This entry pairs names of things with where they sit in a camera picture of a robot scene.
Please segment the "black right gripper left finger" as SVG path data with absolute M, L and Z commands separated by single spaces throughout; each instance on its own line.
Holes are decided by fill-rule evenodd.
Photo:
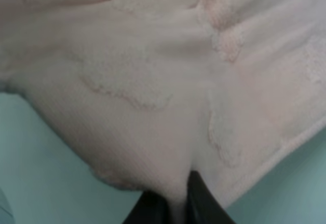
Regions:
M 123 224 L 169 224 L 173 223 L 168 203 L 162 196 L 143 192 Z

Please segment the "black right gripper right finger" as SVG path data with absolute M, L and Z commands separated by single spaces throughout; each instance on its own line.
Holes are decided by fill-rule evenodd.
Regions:
M 235 224 L 212 196 L 198 172 L 190 173 L 187 187 L 186 223 Z

